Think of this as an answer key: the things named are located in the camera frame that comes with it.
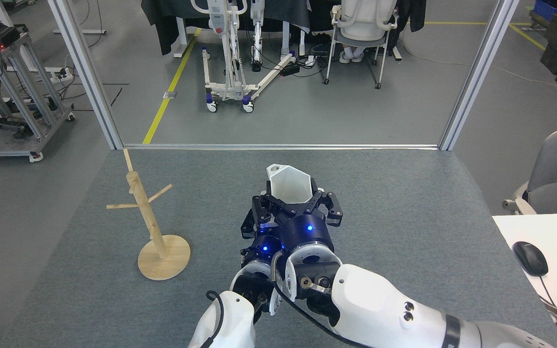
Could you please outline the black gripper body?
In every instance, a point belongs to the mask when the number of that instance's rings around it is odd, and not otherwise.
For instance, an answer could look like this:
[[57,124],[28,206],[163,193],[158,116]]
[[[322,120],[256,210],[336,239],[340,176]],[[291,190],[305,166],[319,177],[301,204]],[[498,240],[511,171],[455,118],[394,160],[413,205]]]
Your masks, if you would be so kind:
[[319,242],[330,251],[335,251],[325,219],[321,216],[303,214],[278,223],[279,236],[283,249],[288,255],[300,246]]
[[269,264],[273,255],[283,249],[283,241],[278,236],[267,233],[257,235],[249,247],[242,249],[242,263],[261,261]]

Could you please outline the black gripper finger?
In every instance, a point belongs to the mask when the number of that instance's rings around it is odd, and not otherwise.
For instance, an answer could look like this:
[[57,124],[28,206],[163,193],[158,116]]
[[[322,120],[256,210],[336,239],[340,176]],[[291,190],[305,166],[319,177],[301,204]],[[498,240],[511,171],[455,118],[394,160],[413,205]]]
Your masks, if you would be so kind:
[[343,218],[342,208],[333,192],[318,188],[305,205],[305,214],[313,215],[332,227],[340,227]]
[[254,239],[260,233],[260,214],[257,211],[248,211],[244,222],[241,225],[241,235],[243,239]]
[[253,224],[261,227],[264,223],[275,223],[281,227],[296,216],[298,203],[285,203],[270,194],[252,198]]

